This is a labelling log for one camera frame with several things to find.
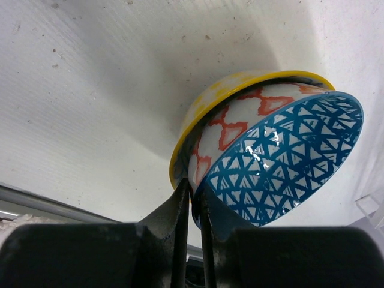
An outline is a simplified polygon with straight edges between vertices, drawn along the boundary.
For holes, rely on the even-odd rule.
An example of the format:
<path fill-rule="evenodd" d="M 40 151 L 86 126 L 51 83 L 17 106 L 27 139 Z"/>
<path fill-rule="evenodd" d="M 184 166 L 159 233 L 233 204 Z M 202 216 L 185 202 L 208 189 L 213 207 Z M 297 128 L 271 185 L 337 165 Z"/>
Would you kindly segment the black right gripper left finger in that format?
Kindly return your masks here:
<path fill-rule="evenodd" d="M 1 247 L 2 287 L 183 287 L 190 185 L 137 223 L 31 224 Z"/>

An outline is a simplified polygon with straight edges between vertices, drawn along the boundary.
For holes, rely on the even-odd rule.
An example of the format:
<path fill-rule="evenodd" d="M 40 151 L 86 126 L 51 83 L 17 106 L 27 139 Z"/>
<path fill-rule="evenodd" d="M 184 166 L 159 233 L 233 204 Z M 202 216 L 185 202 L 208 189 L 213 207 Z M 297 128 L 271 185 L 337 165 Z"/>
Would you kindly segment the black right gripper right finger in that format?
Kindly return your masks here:
<path fill-rule="evenodd" d="M 207 287 L 382 287 L 383 257 L 362 230 L 258 228 L 200 193 Z"/>

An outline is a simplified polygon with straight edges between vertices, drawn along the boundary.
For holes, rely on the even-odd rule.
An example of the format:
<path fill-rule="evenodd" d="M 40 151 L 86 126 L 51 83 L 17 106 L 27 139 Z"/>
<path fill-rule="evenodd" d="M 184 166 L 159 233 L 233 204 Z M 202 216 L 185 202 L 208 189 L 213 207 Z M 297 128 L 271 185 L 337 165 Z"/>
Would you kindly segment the blue triangle pattern bowl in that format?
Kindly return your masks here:
<path fill-rule="evenodd" d="M 205 188 L 257 227 L 284 216 L 345 162 L 363 121 L 356 97 L 298 81 L 236 92 L 197 132 L 188 167 L 194 221 Z"/>

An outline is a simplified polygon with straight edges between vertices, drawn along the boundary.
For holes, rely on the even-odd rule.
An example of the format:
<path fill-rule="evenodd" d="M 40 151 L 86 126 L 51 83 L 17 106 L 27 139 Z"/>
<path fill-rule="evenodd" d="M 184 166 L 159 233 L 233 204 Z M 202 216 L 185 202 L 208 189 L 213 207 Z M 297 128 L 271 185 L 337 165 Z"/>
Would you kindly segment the yellow rimmed sun pattern bowl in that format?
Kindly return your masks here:
<path fill-rule="evenodd" d="M 180 177 L 175 174 L 174 165 L 178 160 L 178 154 L 182 146 L 199 121 L 210 112 L 216 105 L 233 95 L 234 93 L 251 86 L 271 79 L 294 78 L 296 82 L 308 83 L 314 86 L 334 90 L 334 86 L 324 77 L 301 70 L 268 71 L 250 70 L 237 72 L 228 75 L 207 87 L 188 108 L 181 129 L 178 141 L 173 150 L 169 164 L 169 179 L 172 188 L 176 188 Z"/>

